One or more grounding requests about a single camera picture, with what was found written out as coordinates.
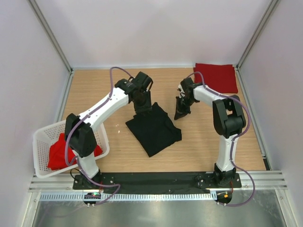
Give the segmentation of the black t shirt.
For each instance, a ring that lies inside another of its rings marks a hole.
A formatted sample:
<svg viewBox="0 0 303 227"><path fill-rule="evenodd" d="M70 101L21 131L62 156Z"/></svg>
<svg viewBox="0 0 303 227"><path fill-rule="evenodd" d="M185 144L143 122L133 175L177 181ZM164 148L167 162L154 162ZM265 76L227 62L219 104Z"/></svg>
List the black t shirt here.
<svg viewBox="0 0 303 227"><path fill-rule="evenodd" d="M136 114L126 126L139 141L148 157L152 157L182 140L181 129L175 127L168 113L157 102L146 115Z"/></svg>

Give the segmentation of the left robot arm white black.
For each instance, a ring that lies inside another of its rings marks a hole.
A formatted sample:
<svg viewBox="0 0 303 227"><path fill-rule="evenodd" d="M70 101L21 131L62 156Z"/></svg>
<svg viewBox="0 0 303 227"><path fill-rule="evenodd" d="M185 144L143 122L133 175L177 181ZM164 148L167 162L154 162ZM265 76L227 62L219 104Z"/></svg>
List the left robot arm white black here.
<svg viewBox="0 0 303 227"><path fill-rule="evenodd" d="M97 166L94 150L97 147L95 131L121 107L133 103L137 114L152 110L151 87L153 80L139 72L136 77L110 79L110 92L90 109L79 115L69 114L65 121L64 159L67 166L77 163L84 184L90 189L101 186L101 171Z"/></svg>

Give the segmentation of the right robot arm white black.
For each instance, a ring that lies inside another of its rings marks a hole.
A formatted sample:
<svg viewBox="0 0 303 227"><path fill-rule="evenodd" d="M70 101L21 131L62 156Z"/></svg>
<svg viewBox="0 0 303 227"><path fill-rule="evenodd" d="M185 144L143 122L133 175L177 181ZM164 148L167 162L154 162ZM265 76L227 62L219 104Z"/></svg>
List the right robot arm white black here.
<svg viewBox="0 0 303 227"><path fill-rule="evenodd" d="M235 179L235 151L239 135L246 126L243 107L237 95L223 95L207 85L194 83L191 78L183 79L178 86L174 119L191 113L193 103L204 102L212 107L213 125L220 136L218 159L214 165L213 181L218 187L225 187Z"/></svg>

